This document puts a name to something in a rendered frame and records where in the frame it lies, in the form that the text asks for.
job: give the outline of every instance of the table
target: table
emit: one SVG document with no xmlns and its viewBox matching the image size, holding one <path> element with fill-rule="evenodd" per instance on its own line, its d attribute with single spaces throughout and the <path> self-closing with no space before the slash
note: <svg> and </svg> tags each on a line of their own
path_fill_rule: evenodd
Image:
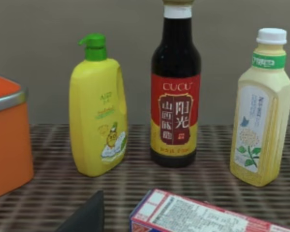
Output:
<svg viewBox="0 0 290 232">
<path fill-rule="evenodd" d="M 290 228 L 290 126 L 281 174 L 264 188 L 229 172 L 231 126 L 201 126 L 196 161 L 168 169 L 149 158 L 148 126 L 132 125 L 125 160 L 99 178 L 77 172 L 68 125 L 32 125 L 31 137 L 35 177 L 0 197 L 0 232 L 53 232 L 99 189 L 105 194 L 105 231 L 127 232 L 130 212 L 151 188 Z"/>
</svg>

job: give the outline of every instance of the yellow pump bottle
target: yellow pump bottle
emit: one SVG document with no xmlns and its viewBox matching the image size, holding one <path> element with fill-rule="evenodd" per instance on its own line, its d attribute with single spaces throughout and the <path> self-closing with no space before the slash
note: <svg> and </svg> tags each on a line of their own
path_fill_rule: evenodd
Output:
<svg viewBox="0 0 290 232">
<path fill-rule="evenodd" d="M 238 81 L 231 172 L 262 187 L 277 178 L 290 112 L 287 32 L 261 29 L 252 67 Z"/>
<path fill-rule="evenodd" d="M 70 137 L 78 171 L 94 177 L 118 165 L 128 136 L 127 107 L 119 63 L 107 58 L 105 36 L 86 36 L 86 59 L 70 81 Z"/>
</svg>

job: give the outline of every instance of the white neck label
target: white neck label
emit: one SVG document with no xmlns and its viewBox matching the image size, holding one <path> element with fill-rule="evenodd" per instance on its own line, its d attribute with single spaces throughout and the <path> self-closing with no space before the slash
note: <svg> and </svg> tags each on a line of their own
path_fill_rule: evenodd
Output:
<svg viewBox="0 0 290 232">
<path fill-rule="evenodd" d="M 164 17 L 165 18 L 191 18 L 192 17 L 192 6 L 164 6 Z"/>
</svg>

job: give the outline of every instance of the gold bottle cap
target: gold bottle cap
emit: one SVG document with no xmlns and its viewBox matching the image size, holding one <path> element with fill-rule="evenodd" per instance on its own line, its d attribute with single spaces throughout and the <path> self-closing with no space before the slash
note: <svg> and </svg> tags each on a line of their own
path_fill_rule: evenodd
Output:
<svg viewBox="0 0 290 232">
<path fill-rule="evenodd" d="M 163 0 L 165 5 L 192 5 L 194 0 Z"/>
</svg>

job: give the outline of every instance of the gray wall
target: gray wall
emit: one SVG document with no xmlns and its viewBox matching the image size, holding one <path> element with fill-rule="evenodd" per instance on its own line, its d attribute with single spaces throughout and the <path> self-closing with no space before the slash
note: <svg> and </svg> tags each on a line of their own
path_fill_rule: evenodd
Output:
<svg viewBox="0 0 290 232">
<path fill-rule="evenodd" d="M 148 123 L 150 59 L 162 14 L 161 0 L 0 0 L 0 74 L 29 87 L 31 122 L 66 123 L 70 74 L 84 56 L 77 42 L 102 32 L 109 55 L 122 65 L 130 123 Z M 289 31 L 290 75 L 290 0 L 196 0 L 202 124 L 232 123 L 236 82 L 262 27 Z"/>
</svg>

